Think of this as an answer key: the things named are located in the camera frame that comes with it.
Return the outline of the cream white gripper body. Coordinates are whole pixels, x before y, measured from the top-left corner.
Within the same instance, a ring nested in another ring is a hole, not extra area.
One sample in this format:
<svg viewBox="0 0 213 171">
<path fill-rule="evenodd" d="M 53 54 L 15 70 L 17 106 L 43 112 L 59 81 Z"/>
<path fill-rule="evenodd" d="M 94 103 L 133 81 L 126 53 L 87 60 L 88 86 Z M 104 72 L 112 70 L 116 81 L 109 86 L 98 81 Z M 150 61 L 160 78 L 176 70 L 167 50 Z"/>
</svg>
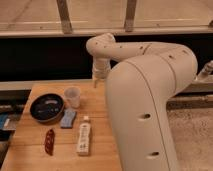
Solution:
<svg viewBox="0 0 213 171">
<path fill-rule="evenodd" d="M 111 70 L 110 61 L 104 58 L 94 58 L 92 65 L 92 79 L 94 87 L 101 80 L 105 80 Z"/>
</svg>

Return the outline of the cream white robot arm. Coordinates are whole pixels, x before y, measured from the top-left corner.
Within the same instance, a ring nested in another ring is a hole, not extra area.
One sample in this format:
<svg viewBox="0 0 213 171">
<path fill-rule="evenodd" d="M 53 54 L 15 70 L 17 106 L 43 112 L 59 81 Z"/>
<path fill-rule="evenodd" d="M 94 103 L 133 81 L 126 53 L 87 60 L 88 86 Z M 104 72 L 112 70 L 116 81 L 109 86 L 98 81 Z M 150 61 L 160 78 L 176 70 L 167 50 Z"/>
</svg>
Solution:
<svg viewBox="0 0 213 171">
<path fill-rule="evenodd" d="M 180 171 L 166 104 L 196 77 L 185 45 L 89 39 L 92 75 L 105 81 L 106 106 L 123 171 Z"/>
</svg>

